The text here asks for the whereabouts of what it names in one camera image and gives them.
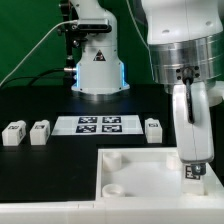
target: small white cube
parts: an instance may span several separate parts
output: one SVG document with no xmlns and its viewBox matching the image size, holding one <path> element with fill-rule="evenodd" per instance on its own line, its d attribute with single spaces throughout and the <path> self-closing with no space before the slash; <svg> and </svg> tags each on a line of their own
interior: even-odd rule
<svg viewBox="0 0 224 224">
<path fill-rule="evenodd" d="M 182 193 L 191 195 L 205 195 L 204 176 L 194 176 L 190 165 L 183 165 Z"/>
<path fill-rule="evenodd" d="M 31 145 L 46 145 L 50 136 L 50 123 L 47 120 L 37 121 L 30 131 Z"/>
<path fill-rule="evenodd" d="M 24 121 L 11 122 L 2 132 L 4 146 L 18 146 L 26 136 L 26 123 Z"/>
<path fill-rule="evenodd" d="M 148 143 L 162 143 L 163 129 L 159 120 L 145 120 L 145 135 Z"/>
</svg>

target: black tabletop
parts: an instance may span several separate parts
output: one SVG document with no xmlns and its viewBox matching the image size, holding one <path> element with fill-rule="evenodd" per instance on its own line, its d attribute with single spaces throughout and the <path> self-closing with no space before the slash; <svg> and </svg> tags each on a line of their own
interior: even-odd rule
<svg viewBox="0 0 224 224">
<path fill-rule="evenodd" d="M 10 87 L 0 91 L 0 129 L 12 121 L 26 122 L 27 136 L 18 147 L 0 140 L 0 202 L 94 200 L 99 148 L 173 147 L 176 145 L 172 96 L 160 85 L 131 86 L 130 94 L 108 102 L 76 98 L 63 87 Z M 224 175 L 224 107 L 211 109 L 216 157 L 213 169 Z M 148 144 L 144 135 L 50 136 L 46 146 L 31 146 L 29 131 L 36 121 L 58 116 L 138 115 L 159 119 L 163 143 Z"/>
</svg>

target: black cable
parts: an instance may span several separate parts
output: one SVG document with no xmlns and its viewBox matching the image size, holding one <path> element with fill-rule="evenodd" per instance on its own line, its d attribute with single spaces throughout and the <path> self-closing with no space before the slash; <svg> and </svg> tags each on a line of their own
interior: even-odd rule
<svg viewBox="0 0 224 224">
<path fill-rule="evenodd" d="M 187 110 L 188 110 L 188 122 L 194 124 L 194 114 L 191 96 L 191 81 L 186 79 L 186 99 L 187 99 Z"/>
<path fill-rule="evenodd" d="M 2 84 L 2 86 L 0 87 L 0 90 L 3 89 L 3 87 L 6 86 L 10 82 L 13 82 L 19 79 L 33 79 L 33 78 L 34 78 L 33 76 L 21 76 L 21 77 L 10 79 Z M 39 79 L 61 79 L 61 78 L 63 77 L 39 77 Z"/>
<path fill-rule="evenodd" d="M 34 77 L 33 80 L 31 80 L 28 83 L 28 86 L 32 86 L 38 79 L 40 79 L 41 77 L 43 77 L 45 75 L 48 75 L 51 73 L 56 73 L 56 72 L 63 72 L 63 71 L 64 71 L 64 68 L 54 68 L 54 69 L 47 70 L 47 71 L 39 74 L 38 76 Z"/>
</svg>

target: green wall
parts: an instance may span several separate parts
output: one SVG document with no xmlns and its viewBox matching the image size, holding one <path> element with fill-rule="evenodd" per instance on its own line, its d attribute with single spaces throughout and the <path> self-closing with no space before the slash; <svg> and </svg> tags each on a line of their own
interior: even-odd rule
<svg viewBox="0 0 224 224">
<path fill-rule="evenodd" d="M 128 13 L 125 0 L 99 0 L 118 20 L 119 57 L 126 65 L 130 84 L 153 83 L 148 51 L 142 44 Z M 59 0 L 7 0 L 0 6 L 0 80 L 2 80 L 57 23 L 62 21 Z M 147 29 L 138 24 L 144 39 Z M 64 37 L 56 31 L 33 53 L 13 75 L 35 76 L 65 64 Z M 28 80 L 11 85 L 26 85 Z M 41 85 L 60 85 L 61 79 L 44 80 Z"/>
</svg>

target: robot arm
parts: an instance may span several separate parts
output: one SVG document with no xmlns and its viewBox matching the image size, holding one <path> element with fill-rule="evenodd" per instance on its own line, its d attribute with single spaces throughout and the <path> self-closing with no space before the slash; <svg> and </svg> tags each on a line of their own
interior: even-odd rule
<svg viewBox="0 0 224 224">
<path fill-rule="evenodd" d="M 117 55 L 117 20 L 98 0 L 70 0 L 77 13 L 72 29 L 82 58 L 76 65 L 73 93 L 88 100 L 107 100 L 128 90 L 124 65 Z"/>
<path fill-rule="evenodd" d="M 218 0 L 142 0 L 153 78 L 173 93 L 177 148 L 195 175 L 213 159 L 207 90 L 222 74 Z"/>
</svg>

